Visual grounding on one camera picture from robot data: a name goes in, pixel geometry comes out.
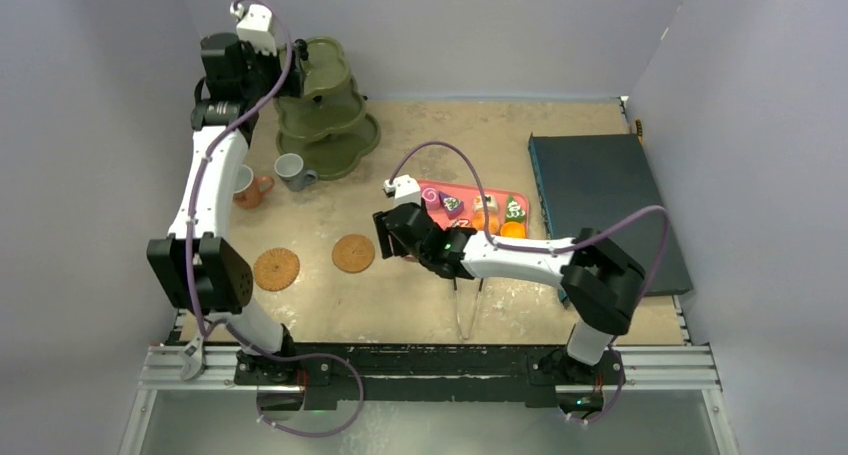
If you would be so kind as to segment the grey mug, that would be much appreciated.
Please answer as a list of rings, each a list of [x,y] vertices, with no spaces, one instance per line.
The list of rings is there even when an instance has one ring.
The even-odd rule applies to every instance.
[[[277,177],[292,192],[300,192],[319,179],[315,170],[306,165],[305,160],[296,153],[280,155],[274,163]]]

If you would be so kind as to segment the dark grey flat box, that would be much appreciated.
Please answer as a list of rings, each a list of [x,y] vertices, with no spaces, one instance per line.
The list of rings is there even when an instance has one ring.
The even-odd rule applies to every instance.
[[[607,229],[649,205],[665,205],[636,134],[533,136],[528,152],[548,238]],[[611,237],[646,270],[659,247],[662,216],[647,215]],[[647,296],[693,290],[674,231]]]

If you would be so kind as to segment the black cat-paw tongs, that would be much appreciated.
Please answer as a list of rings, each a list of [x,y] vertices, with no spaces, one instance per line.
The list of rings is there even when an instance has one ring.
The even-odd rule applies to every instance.
[[[474,333],[484,291],[485,280],[474,282],[451,281],[451,293],[454,301],[455,326],[459,339],[469,341]]]

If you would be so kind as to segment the yellow egg tart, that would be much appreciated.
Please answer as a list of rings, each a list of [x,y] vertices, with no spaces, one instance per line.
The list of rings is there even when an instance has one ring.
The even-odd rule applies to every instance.
[[[499,235],[507,238],[524,239],[527,237],[527,228],[523,222],[506,221],[501,226]]]

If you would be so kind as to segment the green three-tier stand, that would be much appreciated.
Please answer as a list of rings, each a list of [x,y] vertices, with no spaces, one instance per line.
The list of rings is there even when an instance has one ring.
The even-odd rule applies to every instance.
[[[297,39],[291,73],[274,100],[278,153],[300,156],[322,181],[346,177],[381,141],[367,101],[339,41]]]

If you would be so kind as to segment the orange mug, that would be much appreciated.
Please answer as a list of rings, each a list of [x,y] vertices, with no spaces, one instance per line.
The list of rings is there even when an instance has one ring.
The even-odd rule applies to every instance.
[[[247,165],[241,165],[236,176],[233,202],[243,209],[257,208],[275,186],[270,176],[256,176]]]

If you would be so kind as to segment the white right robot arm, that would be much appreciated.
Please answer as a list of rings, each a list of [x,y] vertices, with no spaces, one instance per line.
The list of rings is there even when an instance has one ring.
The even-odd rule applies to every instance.
[[[441,227],[416,203],[374,213],[382,256],[410,256],[444,279],[508,278],[561,289],[577,310],[561,356],[564,374],[584,382],[596,374],[612,341],[628,333],[654,277],[604,232],[575,239],[489,236],[472,227]]]

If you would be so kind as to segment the pink swirl roll cake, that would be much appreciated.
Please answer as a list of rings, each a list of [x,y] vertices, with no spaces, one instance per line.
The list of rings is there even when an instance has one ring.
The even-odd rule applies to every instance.
[[[421,199],[428,211],[438,210],[441,206],[440,191],[433,186],[424,186],[421,188]]]

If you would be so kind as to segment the pink serving tray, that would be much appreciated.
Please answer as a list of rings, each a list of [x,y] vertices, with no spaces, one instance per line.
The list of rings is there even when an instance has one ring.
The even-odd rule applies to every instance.
[[[448,182],[439,182],[439,181],[433,181],[433,180],[419,180],[418,183],[421,186],[421,188],[424,187],[424,186],[433,186],[433,187],[437,188],[440,192],[445,192],[447,194],[450,194],[451,196],[459,198],[464,203],[463,213],[458,218],[453,219],[453,220],[450,220],[444,214],[444,212],[441,209],[441,206],[438,210],[435,210],[435,211],[428,211],[426,209],[428,214],[441,227],[443,227],[443,228],[451,228],[451,227],[470,227],[470,228],[473,228],[471,226],[471,217],[474,214],[474,212],[472,211],[472,203],[473,203],[474,198],[477,195],[480,195],[480,191],[478,190],[478,188],[476,186],[455,184],[455,183],[448,183]],[[527,218],[526,218],[526,221],[524,222],[524,224],[527,228],[527,235],[528,235],[530,205],[529,205],[527,197],[525,195],[521,194],[521,193],[518,193],[518,192],[512,192],[512,191],[501,190],[501,189],[486,188],[485,192],[486,192],[486,194],[494,195],[498,200],[499,212],[496,213],[496,214],[498,215],[498,218],[499,218],[499,221],[500,221],[500,228],[506,222],[504,220],[504,211],[505,211],[505,205],[507,203],[507,198],[508,198],[509,195],[515,195],[520,200],[520,203],[524,206],[524,208],[527,212]]]

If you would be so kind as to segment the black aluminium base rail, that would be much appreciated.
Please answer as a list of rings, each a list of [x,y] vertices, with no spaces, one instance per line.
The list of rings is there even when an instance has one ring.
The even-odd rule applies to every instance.
[[[230,390],[284,397],[290,408],[332,410],[341,401],[515,402],[528,408],[595,412],[630,391],[717,389],[707,347],[630,346],[594,367],[567,359],[558,345],[300,343],[297,362],[245,355],[236,346],[205,349],[191,376],[177,346],[155,346],[139,386],[148,390]]]

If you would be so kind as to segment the paw print bun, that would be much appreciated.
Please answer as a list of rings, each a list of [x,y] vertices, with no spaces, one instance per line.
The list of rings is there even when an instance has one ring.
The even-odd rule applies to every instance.
[[[472,215],[471,226],[478,231],[488,229],[490,234],[497,235],[500,230],[500,221],[496,213],[485,214],[479,210]]]

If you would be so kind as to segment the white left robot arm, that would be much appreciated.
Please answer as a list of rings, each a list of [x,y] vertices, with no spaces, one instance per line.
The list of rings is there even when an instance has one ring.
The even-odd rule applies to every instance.
[[[297,374],[288,329],[253,298],[250,265],[230,245],[229,221],[239,171],[259,110],[280,95],[304,90],[307,43],[297,39],[283,54],[234,33],[203,38],[205,74],[194,87],[192,161],[180,208],[163,238],[149,241],[146,257],[171,305],[234,330],[243,350],[262,354],[259,370],[272,383]]]

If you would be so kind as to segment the left woven coaster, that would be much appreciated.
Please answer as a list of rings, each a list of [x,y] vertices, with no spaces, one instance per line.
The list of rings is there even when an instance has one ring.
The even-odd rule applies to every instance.
[[[260,288],[271,292],[281,291],[296,280],[300,272],[300,259],[287,248],[271,248],[257,257],[253,272]]]

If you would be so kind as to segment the purple triangle cake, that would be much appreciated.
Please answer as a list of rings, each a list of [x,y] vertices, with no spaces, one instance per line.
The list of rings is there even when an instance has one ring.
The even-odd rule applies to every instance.
[[[458,218],[464,211],[464,203],[457,197],[440,192],[439,200],[442,211],[450,220]]]

